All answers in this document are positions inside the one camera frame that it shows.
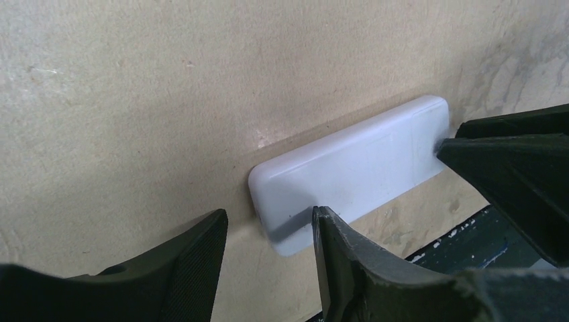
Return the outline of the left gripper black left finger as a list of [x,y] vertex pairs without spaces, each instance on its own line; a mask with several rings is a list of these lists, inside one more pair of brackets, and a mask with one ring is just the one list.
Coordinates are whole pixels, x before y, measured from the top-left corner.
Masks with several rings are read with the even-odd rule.
[[180,235],[96,275],[1,265],[2,321],[209,321],[228,229],[214,210]]

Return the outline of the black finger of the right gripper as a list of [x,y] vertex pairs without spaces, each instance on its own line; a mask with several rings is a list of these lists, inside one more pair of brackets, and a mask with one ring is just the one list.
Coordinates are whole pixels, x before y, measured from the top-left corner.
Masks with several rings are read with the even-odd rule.
[[470,120],[460,125],[456,138],[476,139],[555,133],[568,135],[568,104]]
[[568,267],[568,136],[444,140],[437,157],[550,264]]

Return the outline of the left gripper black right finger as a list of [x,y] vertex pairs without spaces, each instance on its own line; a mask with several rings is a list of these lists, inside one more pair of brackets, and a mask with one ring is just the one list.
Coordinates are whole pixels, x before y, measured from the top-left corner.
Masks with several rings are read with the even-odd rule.
[[312,211],[325,321],[567,321],[568,270],[467,269],[441,274]]

